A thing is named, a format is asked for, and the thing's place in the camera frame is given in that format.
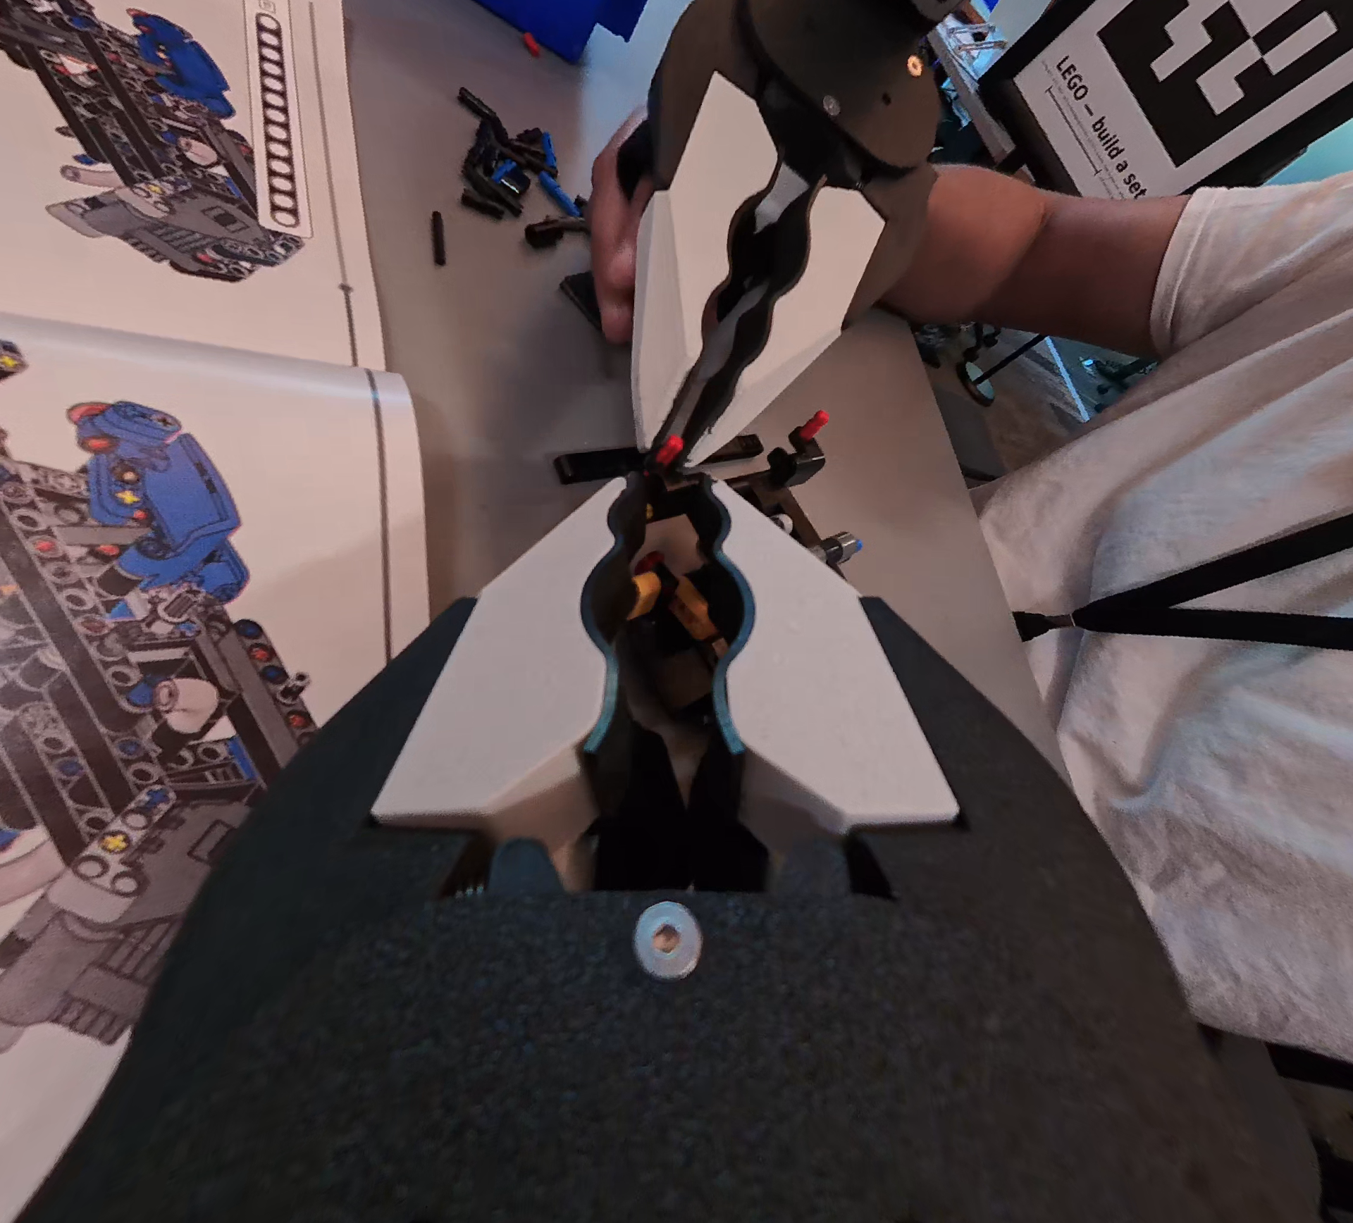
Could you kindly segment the lego instruction booklet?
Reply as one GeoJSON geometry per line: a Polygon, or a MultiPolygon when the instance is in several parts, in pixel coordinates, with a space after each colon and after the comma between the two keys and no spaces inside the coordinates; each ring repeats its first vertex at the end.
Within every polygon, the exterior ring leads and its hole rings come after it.
{"type": "Polygon", "coordinates": [[[1,0],[1,1189],[245,816],[428,619],[343,0],[1,0]]]}

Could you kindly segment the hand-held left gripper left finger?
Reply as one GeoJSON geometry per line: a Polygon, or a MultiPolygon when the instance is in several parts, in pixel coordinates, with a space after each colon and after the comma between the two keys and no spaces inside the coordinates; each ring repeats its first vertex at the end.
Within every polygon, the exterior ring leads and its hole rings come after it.
{"type": "Polygon", "coordinates": [[[615,717],[645,514],[640,475],[609,480],[480,592],[371,805],[376,823],[544,846],[583,836],[599,816],[586,759],[615,717]]]}

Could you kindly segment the lego truck chassis model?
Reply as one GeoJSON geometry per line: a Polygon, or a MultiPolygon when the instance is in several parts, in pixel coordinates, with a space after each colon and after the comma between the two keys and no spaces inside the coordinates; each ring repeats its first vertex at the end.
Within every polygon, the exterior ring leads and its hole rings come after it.
{"type": "MultiPolygon", "coordinates": [[[[824,468],[817,411],[768,452],[764,469],[739,473],[728,487],[794,544],[839,574],[862,542],[848,532],[812,528],[794,491],[824,468]]],[[[737,621],[737,592],[700,544],[693,562],[648,548],[632,560],[634,601],[627,619],[634,661],[663,711],[680,724],[707,727],[714,718],[714,676],[737,621]]]]}

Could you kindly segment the pile of black blue pieces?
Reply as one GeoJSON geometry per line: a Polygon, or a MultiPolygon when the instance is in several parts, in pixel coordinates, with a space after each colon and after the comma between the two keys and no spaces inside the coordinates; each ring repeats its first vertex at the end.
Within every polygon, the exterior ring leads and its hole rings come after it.
{"type": "Polygon", "coordinates": [[[462,158],[462,206],[494,221],[522,221],[526,197],[536,189],[545,196],[549,213],[522,222],[529,249],[552,249],[565,237],[588,235],[586,199],[570,197],[560,183],[551,133],[535,126],[510,133],[497,112],[464,86],[455,98],[476,119],[462,158]]]}

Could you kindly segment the sign with black square marker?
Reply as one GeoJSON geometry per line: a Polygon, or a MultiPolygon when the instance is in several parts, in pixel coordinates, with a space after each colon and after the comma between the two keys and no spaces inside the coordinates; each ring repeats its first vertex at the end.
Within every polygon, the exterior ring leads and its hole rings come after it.
{"type": "Polygon", "coordinates": [[[1349,86],[1351,0],[1056,0],[977,89],[1034,183],[1143,201],[1264,183],[1349,86]]]}

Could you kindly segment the person's right hand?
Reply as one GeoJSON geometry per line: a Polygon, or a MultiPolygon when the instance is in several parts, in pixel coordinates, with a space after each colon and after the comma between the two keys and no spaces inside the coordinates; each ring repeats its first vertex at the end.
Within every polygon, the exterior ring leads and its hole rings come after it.
{"type": "Polygon", "coordinates": [[[616,171],[618,149],[645,119],[647,112],[634,107],[599,149],[590,173],[590,270],[600,334],[615,345],[625,345],[632,338],[636,240],[652,197],[648,176],[636,181],[632,196],[624,194],[616,171]]]}

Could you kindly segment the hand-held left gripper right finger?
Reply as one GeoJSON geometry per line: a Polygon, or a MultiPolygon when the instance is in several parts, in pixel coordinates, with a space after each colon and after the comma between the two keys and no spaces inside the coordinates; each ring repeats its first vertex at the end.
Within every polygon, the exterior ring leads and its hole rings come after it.
{"type": "Polygon", "coordinates": [[[741,605],[714,688],[741,821],[768,848],[952,825],[954,793],[864,599],[725,484],[702,477],[700,494],[741,605]]]}

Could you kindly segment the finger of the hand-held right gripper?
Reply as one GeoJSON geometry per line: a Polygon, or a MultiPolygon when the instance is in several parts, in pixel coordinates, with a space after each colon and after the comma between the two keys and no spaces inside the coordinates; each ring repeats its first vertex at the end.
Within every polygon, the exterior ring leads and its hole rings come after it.
{"type": "Polygon", "coordinates": [[[837,187],[816,190],[803,213],[785,210],[778,224],[805,228],[801,270],[739,318],[728,363],[704,389],[712,413],[689,423],[686,462],[741,434],[837,340],[885,226],[860,192],[837,187]]]}
{"type": "Polygon", "coordinates": [[[632,418],[636,445],[659,452],[704,349],[702,318],[728,277],[728,233],[771,183],[778,155],[752,96],[711,75],[677,171],[645,208],[636,244],[632,418]]]}

